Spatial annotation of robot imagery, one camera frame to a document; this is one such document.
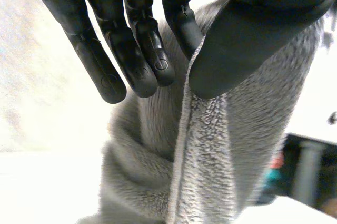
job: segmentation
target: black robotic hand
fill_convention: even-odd
[[[153,95],[174,81],[152,15],[153,0],[88,0],[102,33],[133,91]],[[202,33],[190,0],[162,0],[166,20],[191,58]],[[320,18],[334,0],[229,0],[218,13],[195,59],[189,82],[201,98],[221,95],[244,81],[296,34]],[[84,0],[43,0],[61,24],[78,56],[108,103],[121,102],[126,87],[104,52]]]
[[[204,99],[236,87],[334,0],[229,0],[208,30],[190,71],[191,90]]]
[[[104,52],[93,30],[84,0],[42,0],[61,24],[79,58],[108,103],[121,102],[126,87]],[[153,0],[88,0],[120,69],[133,91],[142,98],[156,92],[157,86],[174,81],[157,21],[152,15]],[[163,0],[165,16],[186,56],[191,57],[202,34],[189,8],[190,0]]]

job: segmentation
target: towel fold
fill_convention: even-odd
[[[204,35],[226,2],[196,12]],[[202,100],[187,81],[202,43],[188,62],[162,25],[177,79],[148,99],[131,94],[112,119],[100,223],[231,223],[263,188],[322,33],[320,19],[235,89]]]

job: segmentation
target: gray plush towel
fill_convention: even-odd
[[[204,34],[226,1],[196,13]],[[148,99],[131,94],[112,119],[112,139],[104,149],[101,209],[92,222],[234,220],[259,195],[282,146],[322,31],[321,19],[235,89],[202,100],[186,81],[202,44],[188,63],[171,30],[162,26],[177,80]]]

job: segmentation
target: metal table leg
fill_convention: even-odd
[[[320,174],[324,143],[305,141],[301,143],[301,154],[296,169],[293,199],[313,207]]]

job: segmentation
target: white table surface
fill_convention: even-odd
[[[72,153],[0,154],[0,223],[75,224],[98,209],[101,156]],[[337,223],[286,197],[249,207],[236,224]]]

